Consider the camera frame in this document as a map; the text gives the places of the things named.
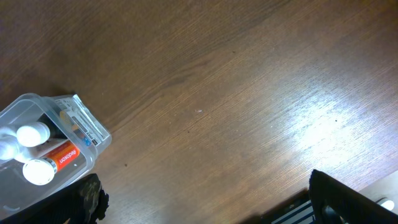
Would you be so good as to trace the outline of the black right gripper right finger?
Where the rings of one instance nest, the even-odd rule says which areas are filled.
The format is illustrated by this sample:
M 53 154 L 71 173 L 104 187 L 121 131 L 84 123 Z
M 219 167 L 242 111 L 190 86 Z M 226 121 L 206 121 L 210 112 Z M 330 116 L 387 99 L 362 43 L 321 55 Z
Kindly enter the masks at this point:
M 310 176 L 309 196 L 315 223 L 397 224 L 395 213 L 316 169 Z

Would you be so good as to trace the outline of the white tube bottle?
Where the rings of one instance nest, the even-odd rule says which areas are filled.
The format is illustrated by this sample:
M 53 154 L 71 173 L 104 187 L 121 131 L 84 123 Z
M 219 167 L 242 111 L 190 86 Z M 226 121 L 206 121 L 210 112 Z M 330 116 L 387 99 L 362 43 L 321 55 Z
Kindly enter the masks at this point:
M 36 147 L 25 147 L 19 144 L 16 138 L 16 127 L 1 126 L 1 160 L 15 159 L 21 163 L 27 163 L 32 159 L 38 159 L 55 148 L 59 147 L 68 139 L 49 139 L 44 144 Z

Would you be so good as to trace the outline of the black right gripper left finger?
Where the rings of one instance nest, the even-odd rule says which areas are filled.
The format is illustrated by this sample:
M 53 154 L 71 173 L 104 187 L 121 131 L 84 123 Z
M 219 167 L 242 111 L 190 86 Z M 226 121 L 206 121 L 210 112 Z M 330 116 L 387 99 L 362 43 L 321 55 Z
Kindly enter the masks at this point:
M 1 223 L 96 224 L 105 218 L 108 207 L 109 195 L 97 174 L 90 174 Z

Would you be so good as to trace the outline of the orange tablet tube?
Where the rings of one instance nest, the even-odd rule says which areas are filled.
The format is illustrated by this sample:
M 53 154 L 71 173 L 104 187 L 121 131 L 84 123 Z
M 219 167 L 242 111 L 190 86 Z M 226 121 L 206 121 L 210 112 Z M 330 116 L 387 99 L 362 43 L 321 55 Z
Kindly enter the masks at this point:
M 64 169 L 80 155 L 80 150 L 67 140 L 38 159 L 32 159 L 24 164 L 22 174 L 34 185 L 50 183 L 55 174 Z

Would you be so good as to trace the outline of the black bottle white cap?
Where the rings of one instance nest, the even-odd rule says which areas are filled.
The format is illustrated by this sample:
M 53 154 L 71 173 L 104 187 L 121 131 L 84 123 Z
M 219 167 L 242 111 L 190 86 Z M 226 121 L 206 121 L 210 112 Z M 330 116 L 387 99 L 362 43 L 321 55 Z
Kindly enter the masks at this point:
M 46 114 L 43 114 L 37 121 L 19 127 L 16 138 L 22 146 L 36 147 L 49 139 L 66 139 L 67 137 Z

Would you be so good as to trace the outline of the black white robot base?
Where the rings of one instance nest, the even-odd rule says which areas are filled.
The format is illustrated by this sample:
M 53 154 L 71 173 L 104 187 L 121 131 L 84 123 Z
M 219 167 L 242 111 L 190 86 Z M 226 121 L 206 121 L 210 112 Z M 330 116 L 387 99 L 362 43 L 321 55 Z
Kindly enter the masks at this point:
M 261 223 L 391 223 L 397 214 L 319 170 L 313 170 L 305 200 L 261 217 Z

